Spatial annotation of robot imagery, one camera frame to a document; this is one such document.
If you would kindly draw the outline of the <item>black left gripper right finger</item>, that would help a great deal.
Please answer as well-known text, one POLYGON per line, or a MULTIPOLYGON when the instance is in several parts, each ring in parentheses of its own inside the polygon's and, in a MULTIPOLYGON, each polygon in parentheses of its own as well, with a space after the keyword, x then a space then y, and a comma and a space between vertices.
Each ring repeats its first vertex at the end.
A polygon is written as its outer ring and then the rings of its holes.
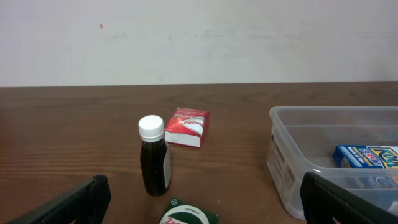
POLYGON ((308 224, 388 224, 397 216, 385 211, 313 172, 305 173, 300 198, 308 224))

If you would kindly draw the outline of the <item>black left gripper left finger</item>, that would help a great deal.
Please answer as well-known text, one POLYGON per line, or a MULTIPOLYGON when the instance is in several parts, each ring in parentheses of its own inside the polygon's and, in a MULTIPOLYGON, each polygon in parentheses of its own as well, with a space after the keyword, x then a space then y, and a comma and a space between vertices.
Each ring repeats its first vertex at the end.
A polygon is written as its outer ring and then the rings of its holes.
POLYGON ((8 224, 101 224, 110 201, 108 178, 94 175, 83 185, 8 221, 8 224))

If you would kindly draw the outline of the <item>blue Kool Fever box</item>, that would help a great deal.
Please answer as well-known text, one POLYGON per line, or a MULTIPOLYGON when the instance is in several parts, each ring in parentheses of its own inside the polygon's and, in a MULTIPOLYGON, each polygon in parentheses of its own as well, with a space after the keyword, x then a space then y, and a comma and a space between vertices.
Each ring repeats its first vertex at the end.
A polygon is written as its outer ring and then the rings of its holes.
MULTIPOLYGON (((332 158, 339 168, 397 169, 397 146, 337 145, 332 158)), ((397 189, 397 177, 352 177, 356 188, 397 189)))

